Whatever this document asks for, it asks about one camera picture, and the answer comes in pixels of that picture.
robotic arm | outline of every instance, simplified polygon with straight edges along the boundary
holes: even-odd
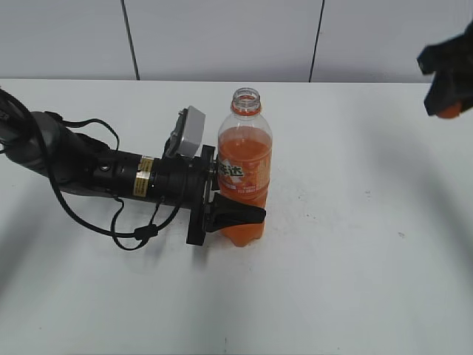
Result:
[[[473,107],[473,22],[463,35],[427,46],[418,64],[424,75],[435,74],[424,101],[429,115],[455,118]]]
[[[262,223],[265,210],[229,200],[218,193],[210,202],[211,190],[218,190],[214,150],[202,140],[205,115],[190,106],[180,112],[176,127],[165,145],[161,159],[118,150],[120,140],[113,129],[96,118],[83,122],[64,121],[54,112],[30,112],[12,95],[0,89],[1,150],[18,163],[50,180],[58,202],[82,226],[105,234],[122,249],[135,250],[156,236],[175,217],[180,208],[190,209],[187,243],[201,246],[207,231],[247,223]],[[117,148],[68,129],[87,124],[103,124],[117,138]],[[110,230],[86,222],[67,205],[62,192],[73,195],[110,197],[121,203]],[[132,233],[117,233],[115,223],[125,199],[155,203],[149,224]],[[159,226],[154,216],[160,204],[174,206]],[[139,243],[127,248],[120,238]]]

table surface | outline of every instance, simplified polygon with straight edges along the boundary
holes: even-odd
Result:
[[[102,118],[121,149],[152,156],[189,105],[215,145],[249,85],[274,136],[265,235],[245,248],[218,234],[186,245],[181,211],[121,251],[0,158],[0,354],[473,354],[473,118],[427,117],[427,85],[0,84],[31,110]],[[105,228],[118,207],[67,200]],[[127,203],[118,228],[152,209]]]

gold label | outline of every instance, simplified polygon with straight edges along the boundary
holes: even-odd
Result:
[[[136,171],[135,187],[133,195],[137,197],[146,197],[148,191],[149,176],[153,167],[154,158],[143,155],[141,157],[138,170]]]

orange label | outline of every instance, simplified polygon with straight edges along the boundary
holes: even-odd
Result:
[[[238,194],[251,194],[269,184],[271,152],[258,160],[238,161],[219,152],[219,183]]]

plastic bottle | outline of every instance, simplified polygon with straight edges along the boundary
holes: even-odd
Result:
[[[273,135],[261,116],[259,93],[238,89],[231,114],[219,130],[218,177],[222,195],[241,203],[264,208],[270,180]],[[225,228],[222,233],[236,246],[246,246],[262,236],[263,224]]]

